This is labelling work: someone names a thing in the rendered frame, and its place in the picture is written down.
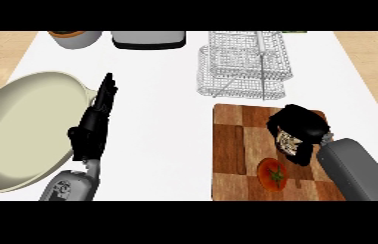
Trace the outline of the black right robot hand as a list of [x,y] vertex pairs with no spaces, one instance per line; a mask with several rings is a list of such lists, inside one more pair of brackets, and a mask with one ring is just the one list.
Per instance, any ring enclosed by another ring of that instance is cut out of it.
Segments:
[[303,141],[294,156],[285,155],[281,150],[278,150],[294,164],[307,166],[313,154],[313,145],[321,144],[324,136],[330,134],[331,127],[324,118],[302,106],[288,104],[285,108],[269,117],[268,129],[275,138],[275,145],[278,132],[281,130]]

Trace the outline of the brown wooden cutting board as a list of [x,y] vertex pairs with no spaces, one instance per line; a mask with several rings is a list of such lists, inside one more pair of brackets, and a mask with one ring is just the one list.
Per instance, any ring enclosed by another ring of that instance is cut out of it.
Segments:
[[[276,149],[266,123],[279,108],[216,104],[213,112],[214,201],[346,200],[318,162],[319,145],[313,145],[315,154],[306,167],[288,161]],[[265,158],[276,159],[287,168],[287,186],[278,192],[268,191],[257,178],[257,166]]]

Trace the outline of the red tomato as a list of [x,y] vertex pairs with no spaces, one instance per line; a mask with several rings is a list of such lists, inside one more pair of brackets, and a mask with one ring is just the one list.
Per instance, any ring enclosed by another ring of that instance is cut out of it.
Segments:
[[284,164],[274,158],[265,158],[257,166],[257,178],[263,188],[271,192],[284,190],[288,172]]

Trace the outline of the grey and black appliance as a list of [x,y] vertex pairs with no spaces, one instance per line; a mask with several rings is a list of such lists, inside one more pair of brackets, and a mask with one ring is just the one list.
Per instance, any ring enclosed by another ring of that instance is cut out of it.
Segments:
[[113,31],[111,35],[120,49],[164,50],[186,45],[185,31]]

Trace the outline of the grey pot with orange rim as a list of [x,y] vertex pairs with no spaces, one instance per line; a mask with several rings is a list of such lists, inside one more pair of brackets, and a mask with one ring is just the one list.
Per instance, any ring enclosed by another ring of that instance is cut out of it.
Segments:
[[101,31],[51,31],[53,40],[67,49],[82,49],[90,46],[102,36]]

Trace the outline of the cream oval pan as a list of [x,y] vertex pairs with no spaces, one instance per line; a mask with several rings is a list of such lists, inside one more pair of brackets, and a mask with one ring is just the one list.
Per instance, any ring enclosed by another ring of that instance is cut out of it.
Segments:
[[95,97],[62,72],[31,74],[0,88],[0,193],[39,182],[67,162],[67,132]]

